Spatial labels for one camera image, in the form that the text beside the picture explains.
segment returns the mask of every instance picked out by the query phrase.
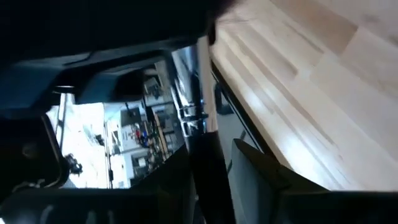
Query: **light wood surface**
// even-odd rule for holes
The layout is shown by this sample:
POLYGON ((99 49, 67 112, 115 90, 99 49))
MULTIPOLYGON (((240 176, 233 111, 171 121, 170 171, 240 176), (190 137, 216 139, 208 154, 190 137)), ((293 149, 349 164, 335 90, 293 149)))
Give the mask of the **light wood surface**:
POLYGON ((398 1, 245 0, 212 59, 283 165, 398 190, 398 1))

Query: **wooden workbench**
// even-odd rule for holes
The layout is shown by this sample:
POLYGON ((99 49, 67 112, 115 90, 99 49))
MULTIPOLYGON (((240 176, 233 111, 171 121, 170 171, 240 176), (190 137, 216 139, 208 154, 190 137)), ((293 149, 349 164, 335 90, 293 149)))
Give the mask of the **wooden workbench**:
POLYGON ((398 190, 398 1, 245 0, 212 59, 278 160, 331 190, 398 190))

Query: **metal pole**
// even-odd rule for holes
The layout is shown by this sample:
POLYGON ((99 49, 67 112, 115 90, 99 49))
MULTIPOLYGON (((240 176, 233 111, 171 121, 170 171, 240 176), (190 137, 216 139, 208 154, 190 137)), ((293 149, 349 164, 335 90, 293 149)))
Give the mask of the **metal pole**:
POLYGON ((166 57, 199 203, 208 223, 236 223, 218 137, 208 38, 166 57))
POLYGON ((108 181, 108 188, 112 189, 113 188, 113 183, 112 183, 112 177, 111 177, 111 172, 112 172, 112 167, 111 167, 111 155, 110 155, 110 150, 109 150, 109 142, 108 142, 108 125, 106 125, 106 122, 104 122, 104 145, 105 145, 105 163, 106 163, 106 171, 107 171, 107 181, 108 181))
POLYGON ((65 135, 65 123, 66 123, 66 116, 67 116, 67 101, 68 101, 68 95, 66 93, 61 94, 61 100, 60 100, 60 108, 58 110, 58 116, 57 116, 57 127, 55 128, 55 135, 57 137, 60 150, 62 152, 62 147, 63 147, 63 139, 65 135))

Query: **chrome pipe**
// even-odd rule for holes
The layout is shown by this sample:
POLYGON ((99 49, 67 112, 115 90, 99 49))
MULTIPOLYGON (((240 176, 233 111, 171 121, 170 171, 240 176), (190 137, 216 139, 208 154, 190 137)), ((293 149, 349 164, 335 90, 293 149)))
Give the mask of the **chrome pipe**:
POLYGON ((207 36, 172 52, 172 61, 175 68, 169 69, 170 85, 184 137, 217 131, 207 36))

